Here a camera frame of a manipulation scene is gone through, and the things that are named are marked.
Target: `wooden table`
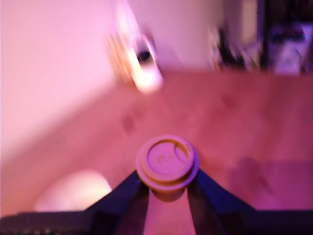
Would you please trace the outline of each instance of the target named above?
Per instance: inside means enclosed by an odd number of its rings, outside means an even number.
[[[189,140],[200,167],[257,209],[313,209],[313,80],[239,71],[165,71],[158,93],[119,85],[1,164],[1,215],[31,211],[56,180],[81,169],[112,188],[149,138]]]

